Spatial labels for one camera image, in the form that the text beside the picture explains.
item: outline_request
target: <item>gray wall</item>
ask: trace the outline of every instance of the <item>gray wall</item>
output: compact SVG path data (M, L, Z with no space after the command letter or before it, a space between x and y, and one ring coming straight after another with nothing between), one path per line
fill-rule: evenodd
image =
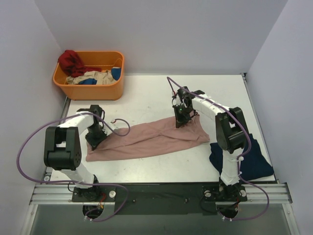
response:
M312 223L313 1L289 0L247 74L280 182L288 182L302 235Z
M60 47L33 0L0 1L0 230L20 233L33 183L19 175L15 159L26 137L59 118L64 96L52 85ZM22 155L27 174L43 175L44 132Z
M61 49L119 50L126 72L247 72L287 0L35 0Z

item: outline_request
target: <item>clothing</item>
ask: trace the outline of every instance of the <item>clothing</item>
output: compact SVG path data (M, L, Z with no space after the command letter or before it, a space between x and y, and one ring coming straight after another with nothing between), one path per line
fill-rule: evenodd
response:
M255 180L274 174L273 167L266 161L261 153L261 149L257 140L249 134L252 146L251 150L244 156L244 160L240 163L241 177L244 180ZM211 143L210 162L222 173L223 168L223 150L217 143ZM248 149L248 145L244 147L243 152Z
M79 85L96 85L96 84L97 84L97 80L93 78L88 78L79 83Z
M175 124L175 117L168 117L132 126L130 133L124 137L112 133L94 151L88 145L86 161L146 158L209 142L209 135L202 129L199 115L180 128L176 128ZM119 133L126 131L126 128L118 130Z
M122 72L122 69L119 67L113 67L111 69L111 74L115 81L117 81L120 78L121 72Z
M97 85L109 85L115 82L115 80L112 77L112 74L110 71L106 72L97 72L97 71L91 71L86 72L83 76L79 77L67 77L67 83L71 85L79 84L80 82L93 78L97 80Z
M61 69L67 76L78 77L88 71L101 71L101 68L87 67L73 50L66 50L58 60Z

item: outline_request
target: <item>white tabletop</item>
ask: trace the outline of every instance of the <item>white tabletop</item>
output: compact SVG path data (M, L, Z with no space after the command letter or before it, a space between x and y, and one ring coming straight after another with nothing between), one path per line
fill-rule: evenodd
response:
M240 75L173 75L171 76L189 90L202 90L217 102L228 107L240 107L245 115L249 132L260 144L263 156L270 163L260 129ZM91 104L100 105L105 110L107 121L123 118L130 125L156 121L174 116L171 104L171 88L166 75L125 76L124 94L117 101L71 101L68 116L80 108ZM215 123L200 114L203 129L210 135L210 142L216 142ZM126 127L122 122L118 127ZM103 183L157 183L157 182L216 182L219 173L209 160L210 143L191 149L149 158L132 160L86 162L87 144L85 134L80 136L82 163ZM68 177L53 171L51 180L66 180ZM258 181L273 181L274 176Z

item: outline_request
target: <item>red cloth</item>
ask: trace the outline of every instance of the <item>red cloth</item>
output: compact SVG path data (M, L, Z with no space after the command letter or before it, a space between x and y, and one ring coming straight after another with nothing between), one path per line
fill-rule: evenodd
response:
M73 50L66 50L58 60L61 69L67 76L78 77L89 71L101 72L101 68L86 67L78 54Z

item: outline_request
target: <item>navy blue cloth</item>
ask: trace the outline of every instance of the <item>navy blue cloth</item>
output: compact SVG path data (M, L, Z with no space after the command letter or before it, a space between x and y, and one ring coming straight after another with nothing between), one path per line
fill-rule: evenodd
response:
M122 69L119 68L119 67L113 67L113 68L111 69L111 74L112 74L112 77L113 77L113 79L114 79L115 81L117 81L117 80L120 78L121 72L122 72Z
M79 85L96 85L96 84L97 84L97 80L94 78L88 78L79 83Z
M274 174L273 167L265 160L261 153L261 149L257 140L253 138L252 134L249 134L252 146L250 152L244 155L244 160L240 164L241 177L244 180L255 180L262 177L270 176ZM212 165L222 173L223 168L223 150L217 143L212 143L210 162Z

